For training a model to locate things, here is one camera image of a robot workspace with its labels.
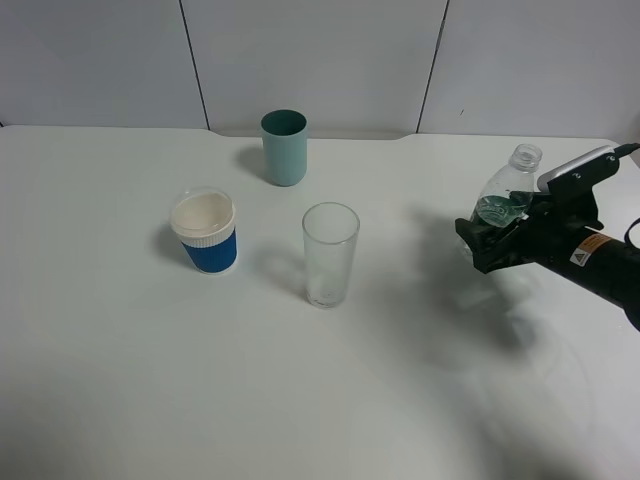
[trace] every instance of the paper cup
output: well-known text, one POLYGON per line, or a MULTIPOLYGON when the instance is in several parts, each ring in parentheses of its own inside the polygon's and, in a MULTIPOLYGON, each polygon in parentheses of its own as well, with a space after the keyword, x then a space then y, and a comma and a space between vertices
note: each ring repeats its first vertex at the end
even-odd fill
POLYGON ((236 261, 236 209, 224 192, 190 188, 176 200, 170 223, 198 270, 222 273, 236 261))

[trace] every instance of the white wall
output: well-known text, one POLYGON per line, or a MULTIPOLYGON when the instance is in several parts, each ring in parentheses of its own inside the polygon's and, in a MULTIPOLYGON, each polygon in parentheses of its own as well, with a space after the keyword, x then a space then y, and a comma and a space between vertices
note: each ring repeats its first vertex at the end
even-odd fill
POLYGON ((184 0, 214 131, 415 132, 445 0, 184 0))
POLYGON ((206 128, 177 0, 0 0, 0 122, 206 128))
POLYGON ((640 133, 640 1, 451 0, 422 132, 640 133))

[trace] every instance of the white table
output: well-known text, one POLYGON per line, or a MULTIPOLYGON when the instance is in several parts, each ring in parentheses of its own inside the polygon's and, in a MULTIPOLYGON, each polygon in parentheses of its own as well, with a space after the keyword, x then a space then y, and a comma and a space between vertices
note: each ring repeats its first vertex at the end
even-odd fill
MULTIPOLYGON (((465 480, 593 462, 637 478, 640 333, 623 312, 536 265, 485 277, 452 256, 452 219, 526 141, 542 171, 608 143, 311 140, 306 178, 279 188, 259 139, 0 129, 0 476, 465 480), (203 184, 237 206, 222 277, 165 223, 203 184), (349 297, 323 311, 300 297, 300 222, 328 200, 362 226, 349 297)), ((638 185, 626 160, 596 188, 605 232, 640 216, 638 185)))

